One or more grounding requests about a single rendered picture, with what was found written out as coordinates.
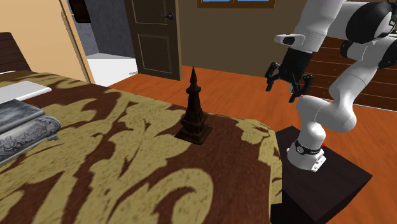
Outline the grey ornate pillow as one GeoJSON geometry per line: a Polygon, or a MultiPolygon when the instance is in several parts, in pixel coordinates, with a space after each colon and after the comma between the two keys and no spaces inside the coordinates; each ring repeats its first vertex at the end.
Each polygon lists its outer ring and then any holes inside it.
{"type": "Polygon", "coordinates": [[[57,140],[61,123],[16,99],[0,104],[0,166],[43,141],[57,140]]]}

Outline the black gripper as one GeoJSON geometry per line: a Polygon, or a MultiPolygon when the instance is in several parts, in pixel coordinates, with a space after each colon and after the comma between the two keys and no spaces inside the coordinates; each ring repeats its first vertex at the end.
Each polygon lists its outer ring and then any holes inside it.
{"type": "Polygon", "coordinates": [[[307,94],[312,86],[314,77],[309,74],[303,75],[303,73],[309,65],[312,56],[313,53],[288,48],[281,65],[272,62],[268,67],[265,73],[267,79],[266,91],[271,91],[274,81],[279,79],[280,76],[280,79],[291,83],[291,97],[289,103],[294,102],[297,97],[307,94]]]}

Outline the dark brown door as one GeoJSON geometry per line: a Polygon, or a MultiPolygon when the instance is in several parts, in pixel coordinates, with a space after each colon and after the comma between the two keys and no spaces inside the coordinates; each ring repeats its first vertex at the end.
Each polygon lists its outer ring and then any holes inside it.
{"type": "Polygon", "coordinates": [[[124,0],[137,69],[182,80],[178,0],[124,0]]]}

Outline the bed with brown patterned cover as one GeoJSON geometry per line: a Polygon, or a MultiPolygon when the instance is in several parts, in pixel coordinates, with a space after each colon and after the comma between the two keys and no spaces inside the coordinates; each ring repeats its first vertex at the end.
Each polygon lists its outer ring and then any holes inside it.
{"type": "Polygon", "coordinates": [[[202,145],[178,139],[185,109],[51,73],[1,74],[51,92],[29,100],[61,123],[0,167],[0,224],[270,224],[282,200],[275,132],[208,114],[202,145]]]}

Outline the white flat tablet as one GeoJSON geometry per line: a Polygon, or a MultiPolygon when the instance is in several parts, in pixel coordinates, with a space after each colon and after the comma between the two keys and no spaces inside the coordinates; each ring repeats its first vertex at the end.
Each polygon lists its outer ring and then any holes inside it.
{"type": "Polygon", "coordinates": [[[24,101],[51,91],[52,89],[50,87],[31,81],[21,81],[5,87],[0,87],[0,104],[14,99],[24,101]]]}

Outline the dark wooden dresser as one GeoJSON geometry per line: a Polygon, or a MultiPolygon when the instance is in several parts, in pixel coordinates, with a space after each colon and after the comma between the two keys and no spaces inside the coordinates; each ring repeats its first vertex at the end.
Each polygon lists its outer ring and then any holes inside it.
{"type": "Polygon", "coordinates": [[[397,36],[363,44],[327,37],[304,74],[314,77],[310,102],[333,99],[325,110],[350,113],[359,104],[397,111],[397,36]]]}

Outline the dark robot stand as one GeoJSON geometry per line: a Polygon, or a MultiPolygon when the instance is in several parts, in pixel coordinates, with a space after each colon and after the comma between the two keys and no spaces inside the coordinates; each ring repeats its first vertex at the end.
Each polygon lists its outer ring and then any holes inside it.
{"type": "Polygon", "coordinates": [[[326,224],[372,178],[326,146],[326,161],[317,172],[295,167],[286,153],[299,132],[290,126],[275,133],[282,160],[282,202],[271,206],[272,224],[326,224]]]}

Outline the dark brown tower figure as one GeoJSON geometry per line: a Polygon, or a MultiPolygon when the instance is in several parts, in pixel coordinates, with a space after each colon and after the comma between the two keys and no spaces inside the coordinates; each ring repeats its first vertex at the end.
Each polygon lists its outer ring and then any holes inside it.
{"type": "Polygon", "coordinates": [[[207,115],[202,111],[200,91],[201,88],[197,85],[195,68],[192,67],[190,86],[186,89],[188,104],[185,115],[180,121],[183,127],[175,137],[197,145],[202,145],[212,131],[212,127],[205,124],[207,115]]]}

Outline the dark wall picture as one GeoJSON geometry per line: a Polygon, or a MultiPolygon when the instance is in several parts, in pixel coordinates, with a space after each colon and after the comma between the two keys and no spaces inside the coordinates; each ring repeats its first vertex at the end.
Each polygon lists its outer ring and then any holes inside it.
{"type": "Polygon", "coordinates": [[[90,15],[88,13],[87,5],[85,0],[68,0],[71,7],[71,11],[74,15],[77,23],[90,23],[90,15]]]}

